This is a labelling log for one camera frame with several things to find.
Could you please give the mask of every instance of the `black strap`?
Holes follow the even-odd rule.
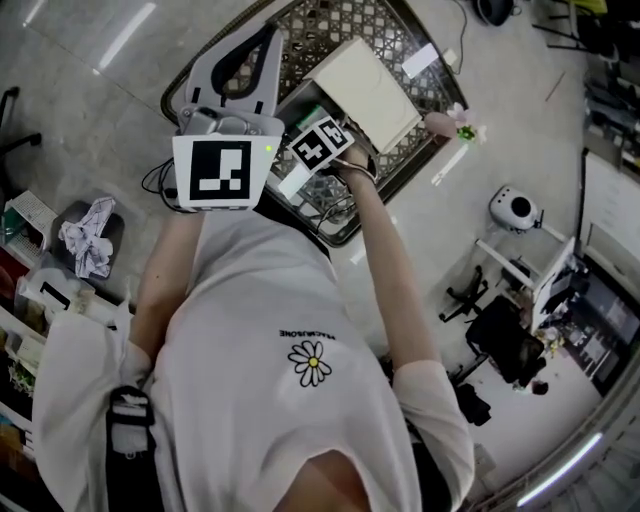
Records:
[[[156,471],[155,422],[146,394],[132,386],[111,392],[107,412],[107,493],[111,512],[163,511]]]
[[[431,453],[425,445],[418,429],[409,421],[406,421],[407,429],[418,440],[413,443],[413,458],[418,470],[418,482],[420,483],[420,495],[422,496],[422,510],[429,512],[451,512],[453,500],[451,490],[442,472],[433,460]]]

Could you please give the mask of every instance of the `white box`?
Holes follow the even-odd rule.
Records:
[[[343,43],[305,78],[316,82],[380,153],[389,152],[420,121],[402,88],[359,37]]]

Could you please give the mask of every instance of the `black chair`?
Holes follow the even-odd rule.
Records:
[[[482,310],[466,338],[476,356],[491,357],[507,383],[526,386],[535,377],[544,345],[520,325],[520,311],[506,297],[496,297]]]
[[[475,270],[476,273],[471,280],[471,283],[462,293],[455,292],[453,288],[447,288],[447,294],[460,302],[461,305],[449,316],[446,316],[444,313],[440,313],[439,318],[444,323],[447,323],[460,315],[468,316],[472,311],[476,315],[479,315],[482,312],[482,309],[477,305],[477,302],[480,300],[480,297],[487,292],[489,284],[487,283],[487,280],[484,279],[482,267],[478,265]]]
[[[599,55],[604,60],[617,63],[620,60],[627,62],[632,52],[631,46],[634,40],[633,36],[629,36],[629,31],[633,30],[628,27],[626,22],[621,22],[613,16],[603,14],[596,15],[586,7],[571,6],[563,0],[554,0],[556,3],[567,4],[569,9],[576,11],[576,26],[572,27],[570,33],[561,32],[542,25],[533,24],[532,27],[543,30],[550,34],[555,34],[574,42],[573,46],[547,44],[547,48],[555,48],[559,50],[573,50],[593,55]],[[569,15],[549,16],[550,20],[570,20]]]
[[[4,118],[4,109],[7,106],[7,100],[12,98],[14,101],[20,94],[20,89],[17,87],[12,87],[11,89],[4,92],[2,95],[2,101],[0,102],[0,128],[2,127],[2,120]],[[5,144],[0,146],[0,158],[4,157],[10,151],[24,145],[31,144],[32,146],[39,146],[42,142],[42,134],[33,133],[16,141],[10,142],[9,144]]]

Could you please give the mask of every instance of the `paper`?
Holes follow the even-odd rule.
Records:
[[[30,336],[25,336],[22,338],[22,343],[20,344],[20,348],[18,349],[16,356],[21,362],[26,363],[23,365],[25,368],[31,370],[29,368],[29,366],[31,366],[37,370],[40,365],[40,358],[42,357],[43,351],[44,345],[42,343]]]

